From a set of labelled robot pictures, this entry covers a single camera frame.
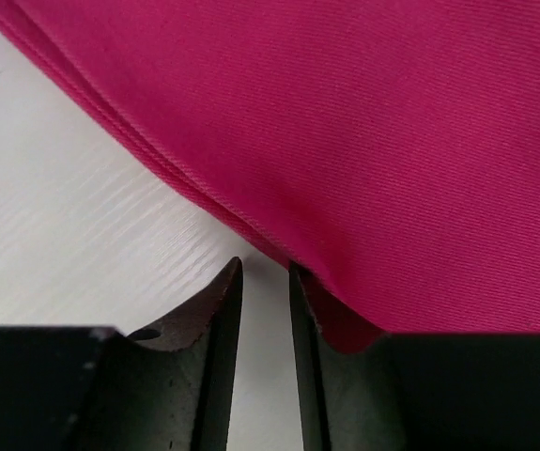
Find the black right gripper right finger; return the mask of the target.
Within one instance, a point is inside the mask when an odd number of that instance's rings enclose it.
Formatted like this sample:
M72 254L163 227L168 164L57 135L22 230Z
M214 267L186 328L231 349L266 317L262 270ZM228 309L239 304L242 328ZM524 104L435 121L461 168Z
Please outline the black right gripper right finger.
M307 450L540 450L540 334L384 334L289 268Z

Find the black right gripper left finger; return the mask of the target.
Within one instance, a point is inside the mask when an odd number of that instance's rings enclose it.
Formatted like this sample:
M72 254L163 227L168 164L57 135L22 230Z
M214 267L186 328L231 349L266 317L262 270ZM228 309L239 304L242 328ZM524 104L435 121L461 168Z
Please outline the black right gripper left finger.
M0 326L0 450L224 450L243 270L131 333Z

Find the pink trousers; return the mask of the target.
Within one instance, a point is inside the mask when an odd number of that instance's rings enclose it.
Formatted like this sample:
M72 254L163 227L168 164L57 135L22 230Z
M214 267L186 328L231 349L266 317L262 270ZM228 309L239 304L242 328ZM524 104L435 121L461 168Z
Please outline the pink trousers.
M180 194L380 332L540 333L540 1L0 1Z

